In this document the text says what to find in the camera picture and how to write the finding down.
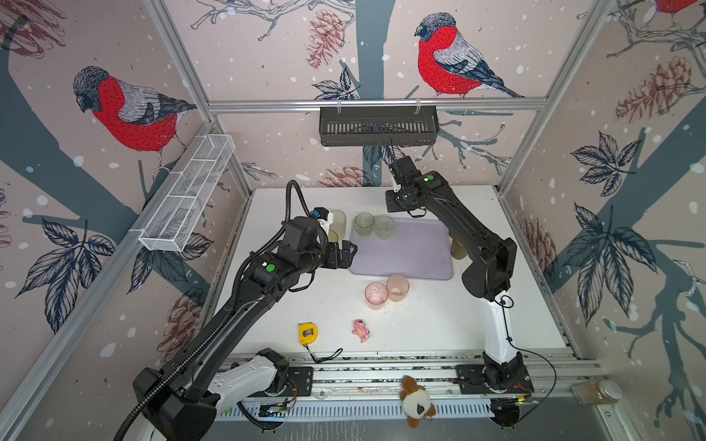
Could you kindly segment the clear pale plastic cup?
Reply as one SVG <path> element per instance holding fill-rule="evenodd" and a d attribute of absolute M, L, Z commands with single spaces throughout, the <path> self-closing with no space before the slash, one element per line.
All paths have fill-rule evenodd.
<path fill-rule="evenodd" d="M 341 242 L 346 238 L 347 216 L 344 211 L 340 211 L 339 209 L 334 209 L 334 211 L 331 212 L 335 215 L 335 219 L 333 220 L 330 230 L 336 231 L 339 236 L 339 241 Z"/>

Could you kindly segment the pale green plastic cup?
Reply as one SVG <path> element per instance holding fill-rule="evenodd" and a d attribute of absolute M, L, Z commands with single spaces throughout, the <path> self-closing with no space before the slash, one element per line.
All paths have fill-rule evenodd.
<path fill-rule="evenodd" d="M 395 221 L 393 218 L 381 215 L 374 220 L 373 231 L 380 240 L 388 240 L 393 235 L 395 229 Z"/>

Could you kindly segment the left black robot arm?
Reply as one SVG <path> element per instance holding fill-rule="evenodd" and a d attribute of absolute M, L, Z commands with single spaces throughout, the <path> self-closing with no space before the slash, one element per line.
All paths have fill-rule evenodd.
<path fill-rule="evenodd" d="M 211 384 L 250 328 L 286 293 L 302 290 L 302 275 L 313 276 L 319 268 L 351 267 L 356 244 L 329 240 L 325 224 L 331 215 L 324 208 L 292 216 L 293 196 L 301 198 L 303 191 L 291 180 L 285 190 L 281 229 L 239 266 L 222 309 L 165 367 L 147 367 L 136 377 L 133 388 L 138 402 L 115 439 L 125 439 L 140 415 L 168 440 L 202 439 L 218 415 L 218 404 L 228 397 L 212 392 Z"/>

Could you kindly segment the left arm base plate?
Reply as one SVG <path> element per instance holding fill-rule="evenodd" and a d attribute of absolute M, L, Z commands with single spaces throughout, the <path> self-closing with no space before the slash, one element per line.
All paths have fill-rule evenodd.
<path fill-rule="evenodd" d="M 290 367 L 287 375 L 277 374 L 264 394 L 268 397 L 310 397 L 314 383 L 314 370 L 311 367 Z"/>

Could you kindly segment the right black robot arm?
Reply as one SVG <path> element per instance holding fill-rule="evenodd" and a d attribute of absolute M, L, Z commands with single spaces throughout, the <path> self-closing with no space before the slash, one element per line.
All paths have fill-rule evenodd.
<path fill-rule="evenodd" d="M 395 187 L 385 193 L 389 212 L 416 211 L 433 214 L 443 223 L 470 259 L 461 274 L 463 288 L 482 303 L 485 343 L 482 367 L 456 383 L 465 391 L 480 393 L 534 393 L 525 360 L 535 356 L 546 363 L 552 373 L 549 397 L 558 386 L 555 364 L 536 349 L 518 341 L 514 324 L 518 304 L 510 294 L 515 275 L 518 245 L 510 237 L 502 237 L 487 227 L 464 205 L 446 178 L 437 171 L 423 172 L 415 161 L 397 146 L 384 148 L 384 163 L 389 168 Z"/>

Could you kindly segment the bright green plastic cup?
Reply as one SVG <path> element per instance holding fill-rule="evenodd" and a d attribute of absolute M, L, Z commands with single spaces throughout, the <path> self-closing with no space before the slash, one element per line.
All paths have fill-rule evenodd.
<path fill-rule="evenodd" d="M 375 217 L 371 213 L 359 213 L 354 219 L 355 231 L 360 237 L 369 237 L 372 234 Z"/>

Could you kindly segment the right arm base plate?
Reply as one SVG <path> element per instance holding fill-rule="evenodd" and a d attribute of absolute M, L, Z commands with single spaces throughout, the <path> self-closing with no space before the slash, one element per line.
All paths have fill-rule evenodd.
<path fill-rule="evenodd" d="M 509 377 L 499 373 L 489 373 L 484 365 L 457 365 L 454 369 L 456 379 L 452 382 L 459 386 L 462 395 L 530 395 L 534 393 L 531 378 L 525 367 Z"/>

